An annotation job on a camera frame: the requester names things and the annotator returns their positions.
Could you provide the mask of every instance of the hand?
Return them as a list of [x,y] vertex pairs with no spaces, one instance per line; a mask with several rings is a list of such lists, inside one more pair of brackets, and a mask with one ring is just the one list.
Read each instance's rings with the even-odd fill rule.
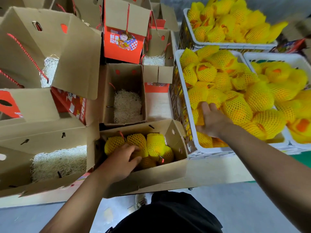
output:
[[196,126],[196,131],[211,137],[220,138],[221,132],[233,124],[230,118],[220,112],[214,103],[202,102],[204,126]]
[[126,143],[117,148],[95,171],[101,172],[100,176],[103,179],[108,178],[107,181],[111,184],[121,181],[130,175],[142,160],[142,157],[138,156],[129,161],[131,154],[139,150],[139,147]]

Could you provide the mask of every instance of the white sneaker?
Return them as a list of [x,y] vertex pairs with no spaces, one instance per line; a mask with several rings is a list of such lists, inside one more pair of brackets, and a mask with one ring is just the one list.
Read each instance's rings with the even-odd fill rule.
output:
[[142,206],[147,205],[147,199],[146,199],[146,194],[137,194],[135,196],[135,209],[138,210]]

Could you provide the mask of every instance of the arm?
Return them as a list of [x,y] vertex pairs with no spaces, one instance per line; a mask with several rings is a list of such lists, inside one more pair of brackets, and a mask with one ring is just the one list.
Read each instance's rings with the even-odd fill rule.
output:
[[234,125],[215,104],[202,103],[198,132],[226,142],[280,211],[302,232],[311,231],[311,169]]
[[142,157],[129,162],[137,147],[124,144],[90,174],[49,223],[45,232],[89,232],[102,196],[109,186],[126,178]]

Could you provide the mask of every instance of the concrete floor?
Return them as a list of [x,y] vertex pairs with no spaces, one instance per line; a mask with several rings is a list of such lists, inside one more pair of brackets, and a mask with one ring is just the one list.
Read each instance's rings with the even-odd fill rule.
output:
[[[223,225],[224,233],[298,233],[256,183],[235,183],[177,190],[192,194]],[[133,211],[135,196],[103,199],[91,233],[106,232]],[[0,232],[36,233],[63,203],[0,209]]]

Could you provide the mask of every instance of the plastic crate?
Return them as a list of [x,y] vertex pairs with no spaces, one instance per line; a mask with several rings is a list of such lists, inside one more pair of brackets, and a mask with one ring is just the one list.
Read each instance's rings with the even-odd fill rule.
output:
[[[189,102],[188,92],[186,83],[184,80],[183,72],[179,59],[184,50],[177,50],[175,52],[175,68],[173,75],[173,83],[170,87],[170,94],[172,100],[172,110],[175,116],[175,119],[180,121],[184,126],[186,134],[189,134],[185,138],[185,143],[189,150],[189,157],[195,156],[211,156],[211,155],[230,155],[234,153],[230,147],[223,148],[203,148],[198,141],[196,135],[195,124],[193,120],[193,115],[191,111],[191,106]],[[242,54],[237,51],[231,51],[238,58],[238,62],[244,63],[247,65]],[[269,144],[279,150],[284,150],[288,148],[289,141],[285,136],[280,133],[274,139],[269,140]]]
[[[308,76],[308,84],[305,87],[306,90],[311,90],[311,66],[307,60],[299,54],[280,54],[280,53],[258,53],[258,52],[247,52],[244,53],[244,58],[249,66],[249,68],[255,73],[254,68],[251,65],[251,62],[258,61],[284,61],[289,63],[293,68],[299,68],[306,72]],[[296,142],[291,136],[289,130],[286,128],[284,135],[290,141],[290,146],[302,149],[302,151],[311,150],[311,144],[300,144]]]
[[274,41],[273,43],[270,44],[198,42],[193,34],[192,27],[187,17],[187,13],[189,10],[190,10],[189,8],[184,9],[184,17],[179,32],[178,49],[186,49],[187,47],[192,50],[192,49],[200,49],[207,45],[217,45],[220,46],[221,49],[236,50],[241,53],[244,53],[247,51],[269,52],[270,50],[272,50],[274,47],[277,46],[277,41]]

